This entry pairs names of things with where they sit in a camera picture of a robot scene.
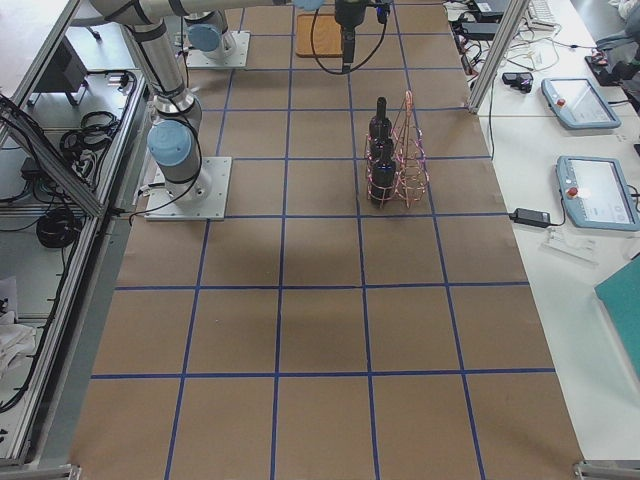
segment wire bottle holder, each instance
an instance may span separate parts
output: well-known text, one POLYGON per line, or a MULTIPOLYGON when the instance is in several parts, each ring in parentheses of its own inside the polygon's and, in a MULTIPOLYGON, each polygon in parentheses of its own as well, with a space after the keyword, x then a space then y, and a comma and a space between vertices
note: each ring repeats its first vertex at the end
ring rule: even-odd
POLYGON ((376 185, 373 169, 376 161, 371 155, 371 139, 367 134, 364 158, 367 161, 367 199, 382 208, 391 200, 402 200, 407 208, 419 202, 427 191, 429 175, 422 147, 422 132, 413 122, 413 95, 405 92, 402 107, 393 122, 391 136, 395 142, 393 160, 396 173, 391 186, 376 185))

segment table surface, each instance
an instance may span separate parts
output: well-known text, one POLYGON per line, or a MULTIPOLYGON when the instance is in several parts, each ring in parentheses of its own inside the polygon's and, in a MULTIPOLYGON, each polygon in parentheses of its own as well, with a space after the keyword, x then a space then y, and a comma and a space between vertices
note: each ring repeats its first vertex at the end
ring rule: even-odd
MULTIPOLYGON (((556 19, 570 26, 563 28, 558 41, 592 44, 569 0, 549 3, 556 19)), ((542 57, 552 51, 548 41, 533 45, 542 51, 542 57)), ((536 80, 591 76, 583 60, 588 50, 557 49, 560 62, 534 73, 536 80)), ((502 71, 522 71, 512 67, 503 66, 502 71)), ((605 89, 605 95, 610 101, 624 98, 617 87, 605 89)), ((489 102, 487 95, 480 109, 488 143, 489 102)), ((615 157, 627 182, 640 185, 640 158, 633 149, 640 119, 628 105, 616 111, 622 126, 615 130, 568 131, 547 107, 539 81, 530 94, 523 95, 497 80, 491 118, 494 167, 507 209, 543 210, 551 214, 552 221, 560 222, 554 166, 561 155, 615 157)), ((593 241, 597 265, 543 246, 549 235, 546 230, 514 225, 578 441, 587 459, 640 459, 638 378, 593 290, 640 252, 640 237, 630 232, 579 229, 569 219, 558 230, 570 245, 593 241)))

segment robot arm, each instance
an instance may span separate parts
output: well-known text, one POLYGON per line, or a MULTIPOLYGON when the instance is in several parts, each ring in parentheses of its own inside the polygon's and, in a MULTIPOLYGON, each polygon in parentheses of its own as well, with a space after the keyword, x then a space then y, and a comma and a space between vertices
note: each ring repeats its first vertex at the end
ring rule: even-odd
POLYGON ((211 10, 284 5, 287 0, 91 0, 91 3, 108 21, 152 25, 170 15, 186 17, 211 10))
MULTIPOLYGON (((284 5, 290 0, 90 1, 107 21, 124 26, 129 51, 154 93, 154 126, 147 145, 164 174, 169 196, 174 201, 206 197, 211 182, 202 169, 197 140, 202 110, 183 82, 163 18, 170 15, 194 18, 194 14, 208 17, 212 10, 284 5)), ((293 0, 293 3, 305 10, 315 10, 323 1, 293 0)), ((343 33, 343 70, 347 61, 353 61, 355 27, 363 22, 365 9, 371 5, 370 0, 336 0, 335 19, 343 33)))

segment grid of blue tape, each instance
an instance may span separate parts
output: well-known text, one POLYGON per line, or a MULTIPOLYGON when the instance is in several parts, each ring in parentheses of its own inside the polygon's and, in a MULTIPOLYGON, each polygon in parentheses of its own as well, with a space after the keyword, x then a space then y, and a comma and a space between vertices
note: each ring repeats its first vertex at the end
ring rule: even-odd
MULTIPOLYGON (((402 6, 410 6, 410 5, 433 5, 433 6, 441 6, 440 3, 436 2, 426 2, 426 3, 405 3, 402 6)), ((396 22, 397 31, 400 32, 400 28, 398 25, 398 19, 395 14, 391 16, 393 21, 396 22)), ((240 20, 240 28, 242 28, 242 24, 244 21, 244 11, 242 13, 242 17, 240 20)), ((292 9, 291 15, 291 31, 294 29, 294 21, 295 15, 292 9)), ((402 43, 402 37, 411 36, 416 34, 403 34, 403 33, 388 33, 387 35, 397 35, 400 40, 400 49, 402 52, 404 70, 407 85, 409 89, 411 88, 411 81, 409 78, 410 70, 455 70, 458 71, 459 68, 453 67, 425 67, 425 68, 408 68, 407 62, 404 54, 404 46, 402 43)), ((447 33, 433 33, 431 35, 448 35, 447 33)), ((202 280, 202 272, 205 261, 206 247, 209 238, 209 231, 212 228, 212 224, 208 221, 205 229, 204 238, 202 241, 202 249, 200 253, 200 263, 198 268, 198 275, 196 284, 193 286, 135 286, 135 287, 118 287, 117 290, 124 291, 136 291, 136 290, 193 290, 194 298, 191 309, 191 318, 189 322, 189 328, 187 333, 187 341, 185 346, 183 365, 181 373, 176 374, 98 374, 93 375, 92 379, 94 380, 118 380, 118 379, 179 379, 180 385, 178 389, 178 398, 176 401, 176 408, 173 419, 171 440, 169 445, 169 452, 167 456, 167 464, 165 469, 165 480, 169 480, 171 476, 171 467, 173 462, 173 455, 176 445, 176 436, 178 431, 178 425, 180 423, 180 413, 182 407, 182 400, 184 394, 185 383, 188 379, 196 379, 196 378, 273 378, 274 380, 274 393, 273 393, 273 419, 272 419, 272 439, 271 439, 271 468, 270 468, 270 479, 275 480, 276 478, 276 453, 277 453, 277 430, 278 430, 278 393, 279 393, 279 380, 281 378, 313 378, 313 377, 362 377, 367 378, 368 381, 368 389, 369 389, 369 409, 370 409, 370 419, 371 419, 371 446, 372 446, 372 461, 374 466, 374 472, 376 480, 380 480, 380 463, 378 459, 378 441, 377 441, 377 433, 376 433, 376 415, 375 415, 375 395, 374 395, 374 383, 373 379, 376 377, 383 376, 438 376, 438 375, 459 375, 462 379, 465 401, 467 405, 467 413, 469 417, 469 425, 471 428, 471 434, 473 437, 473 443, 475 447, 476 460, 478 464, 478 472, 481 480, 486 480, 486 475, 484 471, 484 465, 482 460, 482 453, 480 448, 480 441, 478 439, 478 432, 475 424, 473 405, 471 400, 471 394, 469 392, 469 386, 467 383, 467 377, 469 375, 496 375, 496 374, 540 374, 540 373, 553 373, 555 370, 553 368, 506 368, 506 369, 466 369, 464 364, 464 357, 460 342, 460 337, 458 334, 458 326, 456 321, 456 314, 453 305, 453 298, 451 296, 451 288, 458 286, 465 287, 490 287, 490 286, 520 286, 520 285, 528 285, 528 282, 449 282, 447 275, 447 268, 443 254, 442 242, 440 239, 440 233, 438 228, 438 219, 443 217, 471 217, 471 216, 504 216, 506 212, 480 212, 480 213, 449 213, 442 214, 437 213, 435 204, 433 201, 433 195, 430 187, 428 188, 428 201, 431 206, 430 214, 404 214, 404 215, 364 215, 360 211, 360 181, 358 178, 357 162, 358 162, 358 152, 355 139, 358 136, 357 132, 355 132, 354 127, 354 113, 358 111, 369 111, 366 109, 356 109, 353 108, 352 105, 352 93, 351 93, 351 79, 349 78, 349 109, 336 109, 336 111, 349 111, 351 114, 351 133, 352 133, 352 146, 353 146, 353 157, 351 158, 323 158, 322 160, 343 160, 343 161, 351 161, 354 163, 354 171, 355 171, 355 188, 357 195, 357 203, 356 203, 356 215, 339 215, 339 216, 328 216, 328 215, 287 215, 287 178, 288 178, 288 166, 289 161, 289 136, 290 136, 290 121, 291 121, 291 112, 292 111, 301 111, 302 109, 292 109, 291 108, 291 92, 292 92, 292 72, 293 69, 293 42, 295 37, 293 35, 257 35, 257 36, 279 36, 279 37, 290 37, 291 38, 291 54, 289 59, 289 68, 288 69, 269 69, 273 70, 283 70, 289 72, 289 97, 288 97, 288 108, 274 111, 286 111, 287 112, 287 130, 286 130, 286 153, 284 157, 284 195, 283 195, 283 205, 282 211, 284 212, 282 215, 235 215, 228 218, 273 218, 273 219, 282 219, 282 227, 281 227, 281 238, 280 238, 280 272, 278 279, 278 286, 205 286, 201 285, 202 280), (436 242, 438 247, 438 253, 440 257, 440 264, 442 267, 443 273, 443 282, 434 282, 434 283, 407 283, 407 284, 395 284, 395 285, 375 285, 368 284, 366 281, 366 272, 365 272, 365 263, 364 263, 364 249, 363 249, 363 230, 362 230, 362 219, 365 218, 385 218, 385 217, 398 217, 402 216, 403 218, 431 218, 434 225, 436 242), (335 285, 317 285, 317 286, 285 286, 283 284, 283 275, 284 275, 284 246, 285 246, 285 235, 286 235, 286 220, 289 218, 354 218, 357 221, 358 225, 358 241, 359 241, 359 251, 360 251, 360 277, 361 284, 353 285, 353 286, 335 286, 335 285), (448 300, 449 314, 451 317, 451 325, 454 333, 455 345, 458 356, 458 369, 449 369, 449 370, 403 370, 403 371, 374 371, 371 365, 371 345, 370 345, 370 337, 369 337, 369 320, 367 313, 367 291, 371 289, 392 289, 392 288, 418 288, 418 287, 443 287, 446 291, 446 296, 448 300), (193 335, 193 329, 195 324, 196 311, 198 306, 198 298, 200 291, 202 290, 253 290, 253 289, 269 289, 269 290, 277 290, 278 291, 278 316, 277 316, 277 324, 276 324, 276 354, 275 354, 275 365, 273 373, 263 373, 263 372, 243 372, 243 373, 189 373, 187 371, 188 362, 189 362, 189 354, 191 350, 191 341, 193 335), (305 372, 305 373, 295 373, 295 372, 280 372, 280 341, 281 341, 281 324, 282 324, 282 298, 283 292, 285 290, 296 290, 296 289, 308 289, 308 290, 320 290, 320 289, 360 289, 362 290, 362 302, 363 302, 363 311, 364 311, 364 332, 365 332, 365 346, 366 346, 366 364, 367 370, 362 372, 305 372)), ((399 68, 375 68, 371 70, 400 70, 399 68)), ((221 111, 222 112, 222 122, 220 126, 220 135, 218 137, 218 144, 216 147, 216 155, 219 155, 221 139, 224 134, 225 128, 225 119, 226 113, 229 111, 251 111, 251 110, 232 110, 228 108, 229 98, 231 95, 232 85, 233 85, 234 73, 231 73, 229 83, 227 86, 227 95, 225 106, 222 109, 209 109, 206 111, 221 111)), ((435 109, 417 109, 416 112, 419 111, 445 111, 445 110, 461 110, 459 107, 449 107, 449 108, 435 108, 435 109)), ((477 155, 477 156, 457 156, 457 157, 433 157, 429 156, 430 160, 471 160, 471 159, 487 159, 490 158, 487 155, 477 155)), ((235 158, 234 161, 242 161, 242 160, 270 160, 269 158, 260 157, 260 158, 235 158)), ((283 160, 282 158, 273 158, 272 160, 283 160)), ((312 158, 305 159, 296 159, 296 161, 303 160, 313 160, 312 158)))

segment blue joint cap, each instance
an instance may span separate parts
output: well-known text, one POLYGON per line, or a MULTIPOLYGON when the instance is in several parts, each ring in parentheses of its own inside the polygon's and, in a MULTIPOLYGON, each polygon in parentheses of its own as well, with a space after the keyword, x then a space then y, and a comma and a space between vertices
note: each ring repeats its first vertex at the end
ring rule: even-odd
POLYGON ((220 46, 222 33, 214 25, 198 23, 189 27, 189 41, 198 50, 213 52, 220 46))
POLYGON ((189 157, 193 134, 182 123, 165 120, 151 129, 147 135, 147 146, 158 164, 175 167, 189 157))

